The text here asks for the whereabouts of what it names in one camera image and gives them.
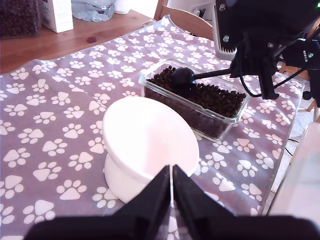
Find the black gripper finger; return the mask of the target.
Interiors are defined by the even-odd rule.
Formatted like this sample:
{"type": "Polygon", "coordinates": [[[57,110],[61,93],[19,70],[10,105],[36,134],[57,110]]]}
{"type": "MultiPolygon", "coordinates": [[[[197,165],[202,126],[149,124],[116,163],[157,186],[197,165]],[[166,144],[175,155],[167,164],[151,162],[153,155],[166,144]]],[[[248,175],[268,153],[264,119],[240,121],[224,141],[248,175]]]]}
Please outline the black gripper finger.
{"type": "Polygon", "coordinates": [[[154,240],[170,200],[170,167],[166,165],[136,197],[113,215],[119,225],[112,239],[154,240]]]}
{"type": "Polygon", "coordinates": [[[178,166],[172,169],[173,195],[194,240],[234,240],[228,222],[235,216],[205,194],[178,166]]]}
{"type": "Polygon", "coordinates": [[[239,78],[240,73],[243,76],[259,76],[260,70],[256,66],[250,64],[249,62],[241,62],[241,64],[239,64],[238,62],[232,62],[231,78],[239,78]]]}
{"type": "Polygon", "coordinates": [[[260,51],[241,43],[237,48],[237,52],[232,62],[237,62],[239,64],[241,64],[241,62],[248,62],[260,70],[260,51]]]}

